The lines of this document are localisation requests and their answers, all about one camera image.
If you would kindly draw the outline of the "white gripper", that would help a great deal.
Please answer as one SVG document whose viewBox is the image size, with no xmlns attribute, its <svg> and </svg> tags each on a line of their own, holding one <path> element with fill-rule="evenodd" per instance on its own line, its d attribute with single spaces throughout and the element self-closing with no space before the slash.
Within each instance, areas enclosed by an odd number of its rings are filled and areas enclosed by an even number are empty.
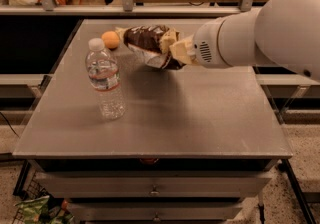
<svg viewBox="0 0 320 224">
<path fill-rule="evenodd" d="M 179 32 L 170 28 L 160 39 L 163 54 L 171 51 L 172 57 L 186 65 L 198 63 L 205 68 L 229 68 L 219 51 L 218 39 L 225 18 L 217 18 L 202 25 L 194 34 L 179 40 Z"/>
</svg>

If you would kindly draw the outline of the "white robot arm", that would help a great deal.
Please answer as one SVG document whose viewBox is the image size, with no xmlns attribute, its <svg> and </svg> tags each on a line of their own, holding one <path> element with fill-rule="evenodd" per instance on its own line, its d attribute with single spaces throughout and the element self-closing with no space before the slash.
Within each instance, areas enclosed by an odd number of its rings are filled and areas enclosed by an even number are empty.
<svg viewBox="0 0 320 224">
<path fill-rule="evenodd" d="M 320 0 L 269 0 L 261 8 L 207 22 L 169 49 L 187 65 L 278 65 L 319 81 Z"/>
</svg>

